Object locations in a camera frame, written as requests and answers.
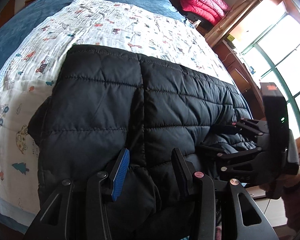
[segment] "blue bed sheet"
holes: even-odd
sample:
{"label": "blue bed sheet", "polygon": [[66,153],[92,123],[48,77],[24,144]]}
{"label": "blue bed sheet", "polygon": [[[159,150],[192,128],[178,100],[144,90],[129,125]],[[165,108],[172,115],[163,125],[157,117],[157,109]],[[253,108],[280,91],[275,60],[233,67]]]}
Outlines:
{"label": "blue bed sheet", "polygon": [[[8,57],[19,47],[24,38],[45,18],[54,15],[73,0],[37,0],[21,10],[0,28],[0,70]],[[169,0],[108,0],[134,4],[153,13],[186,23]]]}

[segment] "black puffer jacket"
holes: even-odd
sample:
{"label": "black puffer jacket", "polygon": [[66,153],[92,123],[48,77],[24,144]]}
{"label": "black puffer jacket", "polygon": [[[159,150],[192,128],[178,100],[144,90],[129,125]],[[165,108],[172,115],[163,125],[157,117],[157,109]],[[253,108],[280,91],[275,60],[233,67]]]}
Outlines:
{"label": "black puffer jacket", "polygon": [[52,96],[29,124],[40,147],[43,204],[63,179],[85,180],[130,147],[118,200],[107,206],[113,239],[180,239],[189,235],[192,203],[180,203],[170,162],[179,147],[197,170],[214,176],[196,145],[233,153],[254,148],[242,136],[209,133],[212,124],[249,117],[237,89],[189,68],[102,46],[67,53]]}

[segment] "beige curtain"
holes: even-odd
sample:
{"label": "beige curtain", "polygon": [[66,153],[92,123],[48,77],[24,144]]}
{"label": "beige curtain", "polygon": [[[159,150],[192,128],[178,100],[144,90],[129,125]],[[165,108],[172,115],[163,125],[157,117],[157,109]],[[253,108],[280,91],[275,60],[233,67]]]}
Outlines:
{"label": "beige curtain", "polygon": [[214,47],[225,34],[242,18],[242,16],[251,10],[260,0],[237,0],[232,6],[230,12],[205,35],[205,39],[209,46]]}

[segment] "person's hand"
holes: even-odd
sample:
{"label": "person's hand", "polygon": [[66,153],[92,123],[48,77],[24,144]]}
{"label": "person's hand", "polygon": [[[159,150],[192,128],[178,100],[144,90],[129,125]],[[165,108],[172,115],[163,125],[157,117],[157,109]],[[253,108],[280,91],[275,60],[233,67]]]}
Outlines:
{"label": "person's hand", "polygon": [[[297,175],[282,174],[277,180],[282,181],[284,187],[293,187],[297,185],[300,182],[300,168]],[[270,190],[270,185],[268,183],[262,184],[259,187],[266,192]]]}

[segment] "stack of folded quilts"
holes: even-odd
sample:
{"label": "stack of folded quilts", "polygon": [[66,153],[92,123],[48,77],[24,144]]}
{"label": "stack of folded quilts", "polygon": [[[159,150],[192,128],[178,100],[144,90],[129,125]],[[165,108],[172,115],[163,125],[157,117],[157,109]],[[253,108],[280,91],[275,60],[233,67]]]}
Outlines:
{"label": "stack of folded quilts", "polygon": [[231,10],[223,0],[180,0],[184,11],[194,12],[216,25]]}

